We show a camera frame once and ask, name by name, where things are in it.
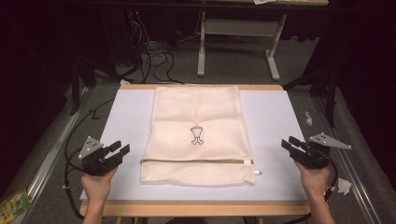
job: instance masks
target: black cable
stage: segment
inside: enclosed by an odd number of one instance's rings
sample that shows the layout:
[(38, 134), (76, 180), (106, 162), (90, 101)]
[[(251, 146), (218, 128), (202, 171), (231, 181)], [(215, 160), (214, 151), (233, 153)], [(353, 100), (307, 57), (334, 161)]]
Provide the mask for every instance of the black cable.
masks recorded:
[(84, 216), (78, 211), (78, 209), (77, 209), (77, 207), (76, 207), (76, 204), (75, 204), (75, 202), (74, 202), (74, 200), (73, 200), (73, 195), (72, 195), (72, 192), (71, 192), (71, 190), (70, 190), (70, 185), (69, 185), (70, 181), (69, 181), (69, 179), (68, 179), (68, 176), (69, 176), (69, 174), (70, 174), (73, 170), (78, 170), (78, 171), (83, 172), (83, 170), (82, 170), (80, 167), (74, 165), (74, 164), (71, 162), (71, 160), (73, 159), (73, 157), (81, 151), (81, 147), (75, 149), (75, 150), (70, 154), (70, 156), (68, 156), (68, 155), (67, 155), (67, 149), (68, 149), (69, 141), (70, 141), (72, 135), (74, 134), (74, 132), (76, 131), (76, 129), (82, 124), (82, 122), (83, 122), (91, 113), (93, 113), (93, 112), (96, 111), (98, 108), (100, 108), (100, 107), (102, 107), (103, 105), (106, 105), (106, 104), (108, 104), (109, 102), (112, 102), (112, 101), (114, 101), (114, 98), (105, 101), (104, 103), (102, 103), (102, 104), (100, 104), (99, 106), (97, 106), (94, 110), (89, 110), (89, 113), (88, 113), (86, 116), (84, 116), (84, 118), (81, 119), (81, 121), (80, 121), (80, 122), (73, 128), (73, 130), (70, 132), (69, 136), (67, 136), (66, 143), (65, 143), (65, 146), (64, 146), (64, 158), (66, 159), (66, 165), (65, 165), (65, 167), (64, 167), (64, 190), (65, 190), (65, 192), (66, 192), (67, 199), (68, 199), (69, 202), (70, 202), (70, 206), (72, 207), (72, 210), (73, 210), (74, 214), (76, 215), (76, 217), (78, 217), (78, 218), (80, 218), (80, 219), (84, 219)]
[[(332, 166), (332, 168), (334, 169), (334, 177), (332, 178), (332, 182), (330, 184), (330, 187), (326, 190), (326, 193), (324, 194), (324, 200), (327, 202), (327, 200), (330, 198), (330, 196), (332, 195), (332, 191), (335, 188), (335, 182), (337, 182), (338, 179), (338, 169), (337, 166), (335, 165), (334, 161), (332, 159), (330, 159), (328, 156), (326, 156), (324, 153), (318, 151), (318, 153), (325, 158), (329, 164)], [(299, 217), (297, 219), (294, 219), (292, 221), (289, 222), (285, 222), (284, 224), (294, 224), (294, 223), (299, 223), (302, 221), (306, 221), (311, 217), (311, 213), (308, 213), (302, 217)]]

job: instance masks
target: laundry bag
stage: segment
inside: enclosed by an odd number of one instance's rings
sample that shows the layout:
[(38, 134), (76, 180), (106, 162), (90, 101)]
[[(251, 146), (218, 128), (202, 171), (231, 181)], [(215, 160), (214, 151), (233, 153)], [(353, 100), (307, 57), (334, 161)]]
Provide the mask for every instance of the laundry bag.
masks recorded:
[(157, 87), (141, 165), (143, 183), (254, 185), (237, 86)]

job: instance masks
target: white mesh bag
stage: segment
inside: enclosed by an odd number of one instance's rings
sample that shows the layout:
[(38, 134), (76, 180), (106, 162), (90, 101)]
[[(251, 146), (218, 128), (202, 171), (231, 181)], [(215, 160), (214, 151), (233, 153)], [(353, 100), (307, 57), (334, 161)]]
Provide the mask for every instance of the white mesh bag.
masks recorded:
[(255, 184), (238, 88), (158, 87), (141, 163), (142, 182)]

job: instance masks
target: gray floor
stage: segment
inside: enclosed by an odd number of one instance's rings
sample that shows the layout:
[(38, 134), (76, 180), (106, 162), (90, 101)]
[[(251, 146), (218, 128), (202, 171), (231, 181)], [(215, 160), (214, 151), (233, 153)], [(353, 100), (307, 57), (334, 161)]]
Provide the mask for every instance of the gray floor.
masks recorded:
[[(296, 39), (280, 41), (276, 51), (276, 64), (281, 76), (279, 82), (273, 82), (270, 78), (269, 68), (265, 61), (263, 50), (271, 43), (269, 39), (257, 39), (251, 37), (233, 37), (232, 41), (218, 49), (224, 44), (224, 40), (209, 39), (206, 50), (205, 77), (197, 77), (198, 45), (189, 41), (180, 43), (177, 48), (153, 43), (158, 51), (172, 52), (175, 64), (170, 72), (172, 79), (185, 83), (223, 83), (223, 84), (286, 84), (299, 77), (309, 60), (316, 45), (316, 41), (297, 42)], [(162, 58), (153, 57), (152, 63), (160, 63)], [(146, 56), (144, 56), (144, 71), (148, 70)], [(166, 79), (165, 71), (170, 63), (160, 66), (156, 74), (161, 79)], [(119, 65), (119, 70), (127, 68)], [(148, 81), (157, 81), (152, 75)], [(136, 82), (142, 80), (139, 72), (133, 74)], [(18, 189), (29, 189), (32, 182), (40, 175), (42, 163), (53, 153), (55, 148), (61, 147), (59, 155), (54, 156), (56, 162), (50, 167), (50, 175), (44, 178), (42, 188), (37, 188), (34, 199), (35, 206), (25, 215), (24, 223), (79, 223), (62, 188), (64, 181), (65, 159), (62, 145), (65, 134), (71, 127), (67, 126), (72, 120), (81, 120), (89, 110), (97, 107), (102, 102), (114, 98), (119, 82), (98, 78), (98, 85), (83, 94), (86, 101), (80, 112), (70, 116), (71, 101), (68, 101), (62, 113), (53, 121), (46, 133), (40, 139), (26, 163), (20, 169), (13, 183), (8, 188), (6, 195)], [(307, 93), (309, 87), (300, 87), (290, 91), (290, 100), (299, 120), (304, 137), (317, 133), (326, 133), (339, 138), (345, 143), (353, 146), (350, 151), (333, 150), (332, 158), (337, 163), (340, 177), (348, 179), (353, 183), (351, 191), (347, 195), (335, 192), (329, 200), (329, 206), (337, 223), (396, 223), (393, 209), (396, 207), (395, 191), (388, 182), (386, 176), (379, 168), (370, 149), (362, 138), (359, 128), (347, 110), (342, 94), (338, 91), (336, 95), (337, 104), (334, 110), (335, 128), (330, 128), (323, 118), (321, 98), (311, 98)], [(69, 150), (80, 147), (87, 135), (100, 138), (106, 124), (111, 103), (100, 107), (96, 117), (100, 119), (86, 119), (76, 130), (70, 140)], [(304, 112), (310, 112), (313, 117), (313, 126), (308, 126)], [(75, 196), (76, 204), (79, 204), (78, 196), (81, 193), (79, 184), (81, 174), (71, 174), (71, 187)], [(283, 223), (294, 217), (265, 217), (265, 223)], [(104, 223), (116, 223), (114, 217), (104, 219)], [(131, 218), (123, 218), (121, 223), (132, 223)]]

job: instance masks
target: white paper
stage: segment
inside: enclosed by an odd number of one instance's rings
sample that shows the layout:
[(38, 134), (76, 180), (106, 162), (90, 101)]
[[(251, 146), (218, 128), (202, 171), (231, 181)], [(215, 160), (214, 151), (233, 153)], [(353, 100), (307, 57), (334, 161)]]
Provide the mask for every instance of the white paper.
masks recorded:
[(144, 185), (140, 160), (149, 141), (154, 90), (119, 90), (101, 142), (121, 140), (131, 151), (113, 177), (109, 200), (136, 201), (299, 201), (306, 200), (300, 173), (280, 143), (303, 134), (285, 91), (240, 91), (247, 138), (255, 161), (255, 186), (197, 188)]

